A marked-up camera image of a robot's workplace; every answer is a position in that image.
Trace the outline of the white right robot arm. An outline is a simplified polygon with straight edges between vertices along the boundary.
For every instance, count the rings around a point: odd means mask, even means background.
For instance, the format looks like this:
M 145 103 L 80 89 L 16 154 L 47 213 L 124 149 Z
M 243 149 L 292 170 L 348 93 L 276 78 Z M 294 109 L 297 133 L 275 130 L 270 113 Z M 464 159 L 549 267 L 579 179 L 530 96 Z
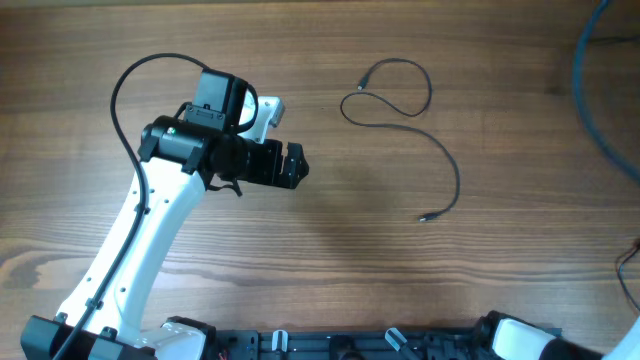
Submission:
M 510 315 L 491 311 L 476 324 L 474 347 L 502 360 L 639 360 L 639 320 L 607 354 L 587 349 Z

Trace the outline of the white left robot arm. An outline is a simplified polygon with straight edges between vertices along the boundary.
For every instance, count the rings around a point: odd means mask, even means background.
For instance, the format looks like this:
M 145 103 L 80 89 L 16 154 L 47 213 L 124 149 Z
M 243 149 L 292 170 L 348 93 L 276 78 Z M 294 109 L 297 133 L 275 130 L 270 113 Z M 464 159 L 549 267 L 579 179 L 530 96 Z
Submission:
M 83 280 L 53 319 L 34 316 L 20 338 L 29 359 L 218 359 L 213 326 L 171 317 L 145 331 L 151 287 L 178 230 L 203 196 L 241 182 L 293 189 L 308 174 L 297 143 L 268 138 L 277 97 L 206 69 L 192 101 L 142 131 L 127 198 Z

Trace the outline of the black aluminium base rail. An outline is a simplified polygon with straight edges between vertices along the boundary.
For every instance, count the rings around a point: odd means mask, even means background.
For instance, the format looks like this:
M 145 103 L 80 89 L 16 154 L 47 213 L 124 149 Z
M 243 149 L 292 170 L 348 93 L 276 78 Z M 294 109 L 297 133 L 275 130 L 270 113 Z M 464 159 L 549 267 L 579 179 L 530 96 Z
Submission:
M 357 332 L 258 332 L 219 330 L 212 348 L 204 352 L 213 360 L 462 360 L 496 359 L 498 356 L 472 338 L 470 328 L 405 331 L 395 338 L 390 330 Z

